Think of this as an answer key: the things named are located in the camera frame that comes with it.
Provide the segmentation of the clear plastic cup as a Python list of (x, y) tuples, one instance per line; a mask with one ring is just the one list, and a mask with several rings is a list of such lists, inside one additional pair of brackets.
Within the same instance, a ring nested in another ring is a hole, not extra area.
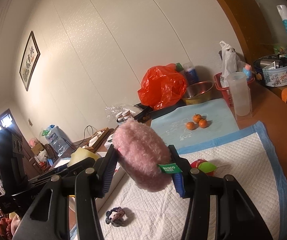
[(226, 78), (233, 101), (235, 119), (237, 121), (252, 117), (250, 88), (243, 72), (234, 72)]

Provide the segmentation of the pink plush toy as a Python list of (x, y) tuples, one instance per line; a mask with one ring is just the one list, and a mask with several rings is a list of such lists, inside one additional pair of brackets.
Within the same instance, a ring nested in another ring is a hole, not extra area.
[(133, 118), (117, 128), (112, 143), (119, 164), (143, 190), (161, 191), (171, 182), (173, 174), (182, 172), (161, 137)]

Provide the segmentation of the red plush apple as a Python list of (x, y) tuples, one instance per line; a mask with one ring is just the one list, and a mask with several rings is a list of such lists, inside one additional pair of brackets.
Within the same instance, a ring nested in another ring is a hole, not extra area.
[(213, 176), (214, 172), (217, 169), (216, 165), (212, 164), (209, 161), (206, 161), (205, 159), (198, 159), (198, 160), (193, 161), (191, 163), (191, 167), (201, 170), (208, 176)]

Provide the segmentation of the wooden tray with items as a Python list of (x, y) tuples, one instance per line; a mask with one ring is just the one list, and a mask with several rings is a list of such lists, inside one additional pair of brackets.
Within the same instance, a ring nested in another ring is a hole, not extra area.
[(101, 129), (95, 132), (94, 135), (87, 138), (82, 144), (81, 147), (85, 148), (86, 150), (95, 153), (103, 143), (104, 139), (108, 135), (109, 128)]

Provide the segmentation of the small orange tangerine left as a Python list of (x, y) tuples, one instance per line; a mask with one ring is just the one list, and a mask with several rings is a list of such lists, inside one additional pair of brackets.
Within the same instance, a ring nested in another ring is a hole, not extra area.
[(187, 123), (186, 123), (186, 128), (187, 128), (188, 130), (190, 130), (190, 131), (193, 131), (193, 130), (196, 129), (196, 125), (195, 125), (194, 122), (187, 122)]

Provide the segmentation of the water jug bottle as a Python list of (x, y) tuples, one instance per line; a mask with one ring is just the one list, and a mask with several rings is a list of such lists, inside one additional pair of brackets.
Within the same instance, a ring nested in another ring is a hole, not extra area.
[(48, 126), (42, 131), (42, 136), (45, 137), (59, 157), (69, 148), (69, 144), (58, 126), (53, 124)]

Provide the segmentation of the small orange tangerine right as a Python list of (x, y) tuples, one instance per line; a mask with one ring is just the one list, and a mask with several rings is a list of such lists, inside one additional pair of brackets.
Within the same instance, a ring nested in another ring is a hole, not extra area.
[(209, 123), (206, 119), (200, 119), (198, 125), (201, 128), (207, 128), (209, 126)]

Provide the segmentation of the white plastic bag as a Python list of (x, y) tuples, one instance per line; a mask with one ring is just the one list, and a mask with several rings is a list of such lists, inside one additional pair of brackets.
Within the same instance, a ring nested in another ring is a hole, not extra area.
[(222, 74), (220, 84), (223, 88), (228, 87), (227, 76), (234, 72), (241, 72), (246, 65), (237, 55), (235, 49), (224, 41), (220, 41), (222, 55)]

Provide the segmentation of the pale yellow foam sponge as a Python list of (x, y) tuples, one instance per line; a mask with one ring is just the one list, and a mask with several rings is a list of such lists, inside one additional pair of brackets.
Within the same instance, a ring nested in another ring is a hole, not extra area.
[(92, 158), (94, 161), (97, 161), (100, 156), (97, 154), (94, 154), (93, 152), (79, 147), (74, 153), (70, 156), (70, 161), (67, 163), (67, 167), (71, 167), (72, 165), (86, 159), (86, 158)]

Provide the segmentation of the orange plastic bag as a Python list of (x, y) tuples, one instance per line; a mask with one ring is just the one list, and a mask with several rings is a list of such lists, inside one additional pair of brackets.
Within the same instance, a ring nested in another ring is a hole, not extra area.
[(175, 105), (185, 94), (188, 83), (176, 64), (154, 66), (144, 75), (138, 90), (140, 102), (154, 110)]

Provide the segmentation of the dark blue bottle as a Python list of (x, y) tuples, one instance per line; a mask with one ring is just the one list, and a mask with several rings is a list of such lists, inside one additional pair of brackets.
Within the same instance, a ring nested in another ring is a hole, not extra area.
[(193, 63), (192, 62), (185, 63), (183, 67), (184, 67), (185, 75), (186, 75), (189, 85), (198, 83), (199, 77), (197, 75), (197, 72), (195, 70)]

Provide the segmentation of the framed wall picture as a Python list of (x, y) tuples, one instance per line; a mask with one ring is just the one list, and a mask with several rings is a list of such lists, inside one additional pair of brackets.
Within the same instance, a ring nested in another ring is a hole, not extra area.
[(24, 49), (19, 69), (19, 75), (26, 91), (29, 90), (32, 74), (38, 62), (40, 54), (41, 53), (39, 51), (34, 32), (31, 31)]

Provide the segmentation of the metal bowl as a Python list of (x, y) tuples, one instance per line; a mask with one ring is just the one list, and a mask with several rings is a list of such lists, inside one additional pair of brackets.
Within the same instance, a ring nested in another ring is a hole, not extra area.
[(202, 81), (190, 85), (186, 89), (186, 93), (182, 100), (187, 105), (195, 105), (207, 102), (212, 99), (212, 90), (214, 84), (212, 81)]

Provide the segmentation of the decorated round tin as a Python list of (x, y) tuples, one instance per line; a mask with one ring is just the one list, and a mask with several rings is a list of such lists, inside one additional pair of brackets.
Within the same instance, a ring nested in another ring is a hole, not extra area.
[(281, 54), (267, 55), (254, 62), (255, 78), (266, 87), (287, 86), (287, 58)]

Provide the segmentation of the light blue mat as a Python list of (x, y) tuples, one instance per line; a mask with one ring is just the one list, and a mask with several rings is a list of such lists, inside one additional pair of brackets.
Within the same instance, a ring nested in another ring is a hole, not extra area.
[(223, 99), (179, 107), (152, 120), (150, 126), (166, 145), (174, 145), (177, 151), (239, 130)]

